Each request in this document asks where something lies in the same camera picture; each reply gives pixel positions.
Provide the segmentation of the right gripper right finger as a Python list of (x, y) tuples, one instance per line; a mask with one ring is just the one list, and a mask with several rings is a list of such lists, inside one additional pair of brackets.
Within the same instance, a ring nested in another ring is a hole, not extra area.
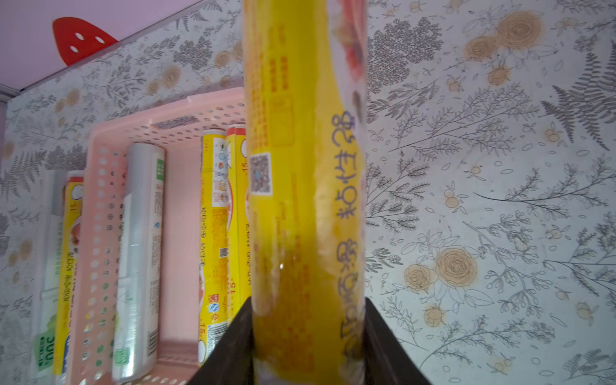
[(430, 385), (412, 362), (370, 298), (365, 299), (365, 384)]

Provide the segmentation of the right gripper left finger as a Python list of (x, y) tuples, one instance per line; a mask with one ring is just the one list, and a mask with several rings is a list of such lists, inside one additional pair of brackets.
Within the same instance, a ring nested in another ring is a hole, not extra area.
[(188, 385), (253, 385), (253, 310), (249, 297)]

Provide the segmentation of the white green plastic wrap roll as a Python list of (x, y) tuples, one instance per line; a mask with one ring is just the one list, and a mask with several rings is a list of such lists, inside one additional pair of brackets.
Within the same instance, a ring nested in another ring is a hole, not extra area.
[(123, 201), (112, 378), (128, 383), (156, 365), (165, 192), (165, 151), (128, 149)]

